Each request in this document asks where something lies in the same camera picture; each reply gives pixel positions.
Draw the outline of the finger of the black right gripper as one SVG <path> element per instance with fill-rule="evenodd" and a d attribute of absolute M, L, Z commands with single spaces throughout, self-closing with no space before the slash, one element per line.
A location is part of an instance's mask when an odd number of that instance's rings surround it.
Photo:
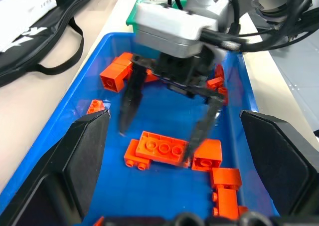
<path fill-rule="evenodd" d="M 192 157 L 195 151 L 207 138 L 221 113 L 223 105 L 224 97 L 209 98 L 207 113 L 200 121 L 196 123 L 183 155 L 182 163 L 186 162 L 190 157 Z"/>
<path fill-rule="evenodd" d="M 132 70 L 131 77 L 122 97 L 119 112 L 118 126 L 119 132 L 122 135 L 125 135 L 137 113 L 143 97 L 142 88 L 147 76 L 146 68 L 137 63 L 133 63 Z"/>

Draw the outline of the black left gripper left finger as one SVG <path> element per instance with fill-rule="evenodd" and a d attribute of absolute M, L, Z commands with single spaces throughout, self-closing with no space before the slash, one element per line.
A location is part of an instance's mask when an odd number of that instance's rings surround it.
<path fill-rule="evenodd" d="M 87 114 L 36 163 L 0 215 L 2 226 L 72 226 L 88 213 L 101 170 L 108 110 Z"/>

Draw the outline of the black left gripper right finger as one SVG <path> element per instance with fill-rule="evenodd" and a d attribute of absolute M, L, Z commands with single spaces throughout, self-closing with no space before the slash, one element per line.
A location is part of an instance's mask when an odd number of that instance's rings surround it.
<path fill-rule="evenodd" d="M 253 164 L 280 215 L 318 216 L 319 153 L 288 122 L 243 110 Z"/>

